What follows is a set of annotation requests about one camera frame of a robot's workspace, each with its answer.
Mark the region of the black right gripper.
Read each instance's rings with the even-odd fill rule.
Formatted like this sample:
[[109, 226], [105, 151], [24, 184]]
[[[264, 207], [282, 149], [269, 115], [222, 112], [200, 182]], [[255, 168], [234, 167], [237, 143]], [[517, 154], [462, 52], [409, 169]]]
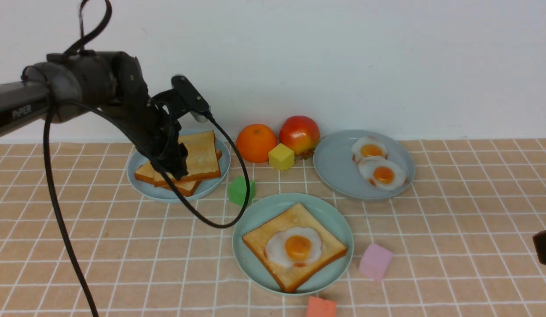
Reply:
[[546, 230], [536, 233], [532, 240], [539, 263], [546, 265]]

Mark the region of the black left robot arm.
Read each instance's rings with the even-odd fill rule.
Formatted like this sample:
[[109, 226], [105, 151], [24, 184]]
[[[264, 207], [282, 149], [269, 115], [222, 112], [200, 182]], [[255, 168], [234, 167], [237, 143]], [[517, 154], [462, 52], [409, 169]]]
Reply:
[[116, 125], [159, 173], [187, 175], [176, 111], [150, 97], [139, 61], [124, 52], [53, 53], [26, 66], [19, 81], [0, 84], [0, 138], [53, 115], [65, 123], [91, 110]]

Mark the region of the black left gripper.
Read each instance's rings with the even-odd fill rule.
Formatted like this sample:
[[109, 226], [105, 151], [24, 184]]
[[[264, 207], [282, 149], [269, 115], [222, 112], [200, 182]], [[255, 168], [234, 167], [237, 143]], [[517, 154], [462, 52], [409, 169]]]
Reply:
[[114, 120], [119, 129], [159, 173], [175, 179], [187, 176], [188, 150], [180, 143], [178, 119], [188, 106], [176, 90], [166, 90], [150, 98], [147, 92], [115, 92]]

